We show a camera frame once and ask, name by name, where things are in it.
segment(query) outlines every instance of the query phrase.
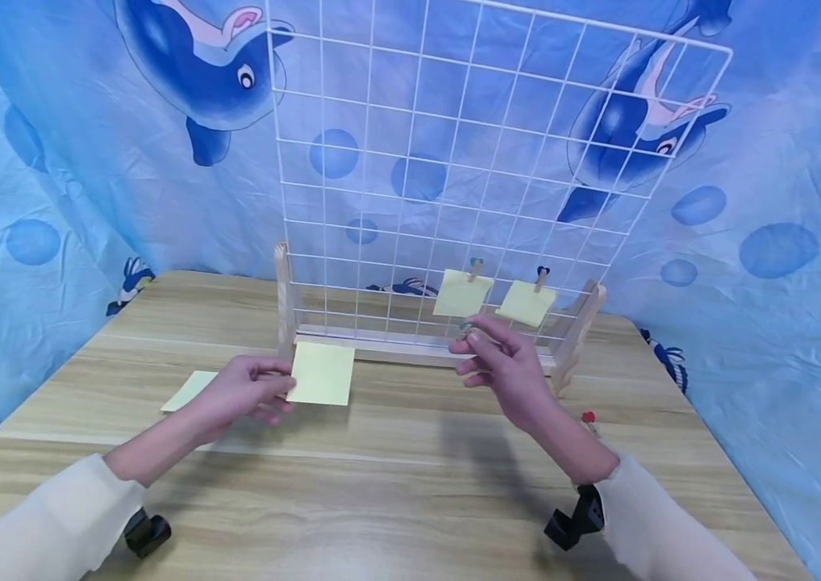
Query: black clamp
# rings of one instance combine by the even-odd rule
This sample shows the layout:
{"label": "black clamp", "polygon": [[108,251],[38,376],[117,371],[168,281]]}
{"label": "black clamp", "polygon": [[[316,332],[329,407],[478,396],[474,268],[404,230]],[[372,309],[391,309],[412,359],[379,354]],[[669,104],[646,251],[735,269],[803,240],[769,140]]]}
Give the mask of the black clamp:
{"label": "black clamp", "polygon": [[172,527],[158,514],[152,518],[146,509],[137,510],[123,529],[127,548],[140,558],[146,558],[168,539],[172,538]]}
{"label": "black clamp", "polygon": [[575,505],[575,512],[572,512],[572,518],[569,519],[557,508],[544,529],[546,537],[552,539],[562,550],[569,550],[579,544],[582,534],[604,530],[604,509],[601,508],[598,489],[586,484],[579,486],[577,490],[579,501]]}

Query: cartoon dolphin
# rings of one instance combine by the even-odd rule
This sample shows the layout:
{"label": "cartoon dolphin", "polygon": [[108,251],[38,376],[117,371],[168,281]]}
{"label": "cartoon dolphin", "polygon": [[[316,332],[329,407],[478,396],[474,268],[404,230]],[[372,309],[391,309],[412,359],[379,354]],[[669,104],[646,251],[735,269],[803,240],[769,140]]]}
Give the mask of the cartoon dolphin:
{"label": "cartoon dolphin", "polygon": [[[730,1],[691,0],[684,16],[665,32],[681,37],[697,26],[702,35],[714,36],[732,21],[728,14]],[[569,135],[590,145],[584,153],[586,143],[570,141],[567,157],[574,181],[586,187],[571,191],[558,221],[594,218],[600,211],[606,211],[619,197],[608,197],[608,190],[626,191],[648,182],[659,176],[671,161],[649,153],[674,154],[673,167],[678,166],[698,151],[706,128],[727,116],[728,105],[712,104],[716,95],[694,98],[674,111],[659,102],[656,87],[673,48],[674,44],[662,39],[643,48],[637,40],[620,55],[602,84],[605,88],[636,95],[613,93],[608,100],[605,92],[595,91],[595,96],[588,99],[579,112]],[[690,130],[681,141],[688,127]]]}
{"label": "cartoon dolphin", "polygon": [[115,11],[136,67],[162,98],[188,116],[198,165],[222,161],[231,132],[271,112],[270,57],[276,87],[286,86],[275,49],[292,39],[287,32],[294,29],[274,21],[269,30],[260,8],[233,11],[221,28],[199,18],[182,0],[115,0]]}
{"label": "cartoon dolphin", "polygon": [[672,378],[675,385],[678,385],[681,393],[686,393],[688,391],[688,370],[682,365],[685,362],[684,351],[678,347],[662,347],[662,344],[652,338],[647,329],[640,329],[640,334],[647,342],[647,345],[652,348],[656,359],[665,366],[666,371],[669,372],[669,377]]}
{"label": "cartoon dolphin", "polygon": [[123,286],[117,300],[107,304],[107,316],[112,317],[122,311],[155,277],[140,257],[126,259],[126,264],[123,265]]}
{"label": "cartoon dolphin", "polygon": [[425,283],[415,276],[404,279],[404,282],[395,282],[391,286],[369,285],[366,290],[379,290],[385,293],[398,293],[399,295],[436,296],[440,292],[434,287]]}

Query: clipped sticky note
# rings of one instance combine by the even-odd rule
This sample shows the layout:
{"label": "clipped sticky note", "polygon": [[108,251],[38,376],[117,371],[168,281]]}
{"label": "clipped sticky note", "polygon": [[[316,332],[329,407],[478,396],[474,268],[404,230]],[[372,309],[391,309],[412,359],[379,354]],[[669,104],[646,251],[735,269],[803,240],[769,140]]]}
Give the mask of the clipped sticky note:
{"label": "clipped sticky note", "polygon": [[297,386],[288,394],[288,401],[349,405],[355,356],[356,350],[349,347],[299,341],[292,369]]}
{"label": "clipped sticky note", "polygon": [[433,307],[435,316],[468,317],[481,311],[491,288],[491,279],[485,276],[476,276],[471,282],[468,279],[468,273],[446,269]]}
{"label": "clipped sticky note", "polygon": [[216,377],[217,372],[215,371],[196,371],[192,373],[191,377],[188,378],[188,381],[185,381],[185,385],[183,385],[180,390],[176,391],[176,394],[174,394],[172,398],[169,399],[169,401],[166,402],[162,408],[160,408],[160,411],[176,412],[183,408],[186,403],[194,399],[194,396],[201,393],[204,387],[207,387],[207,384],[210,383],[211,379]]}
{"label": "clipped sticky note", "polygon": [[556,302],[556,292],[544,286],[539,293],[535,293],[534,288],[534,283],[514,281],[498,308],[498,315],[538,328],[543,324],[546,312]]}

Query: wooden stand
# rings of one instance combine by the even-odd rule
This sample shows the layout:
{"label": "wooden stand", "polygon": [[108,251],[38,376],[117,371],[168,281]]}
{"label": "wooden stand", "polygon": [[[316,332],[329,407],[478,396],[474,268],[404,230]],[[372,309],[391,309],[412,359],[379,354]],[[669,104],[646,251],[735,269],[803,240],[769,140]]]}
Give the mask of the wooden stand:
{"label": "wooden stand", "polygon": [[[283,242],[275,246],[275,274],[278,282],[278,354],[283,357],[292,357],[294,345],[302,338],[310,337],[309,341],[314,343],[354,348],[356,359],[363,361],[455,367],[460,360],[467,358],[466,355],[449,353],[446,339],[441,336],[299,323],[296,310],[304,307],[292,283],[288,245]],[[571,381],[590,323],[605,296],[605,287],[600,282],[586,282],[579,298],[567,310],[556,312],[560,317],[558,323],[552,326],[551,335],[562,338],[537,347],[540,363],[551,378],[552,390],[557,394]]]}

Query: hand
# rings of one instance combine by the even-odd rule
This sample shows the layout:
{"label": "hand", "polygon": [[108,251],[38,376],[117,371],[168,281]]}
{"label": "hand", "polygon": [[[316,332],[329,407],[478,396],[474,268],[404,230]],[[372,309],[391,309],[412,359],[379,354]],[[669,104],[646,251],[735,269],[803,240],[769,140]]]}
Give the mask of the hand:
{"label": "hand", "polygon": [[449,351],[474,357],[459,363],[456,373],[468,375],[467,387],[490,387],[504,416],[517,428],[533,433],[545,412],[559,409],[536,349],[525,336],[500,320],[488,316],[468,320],[473,329],[465,339],[449,344]]}
{"label": "hand", "polygon": [[238,355],[179,412],[192,418],[201,444],[217,440],[235,418],[251,416],[269,424],[294,406],[285,394],[294,389],[292,363],[274,357]]}

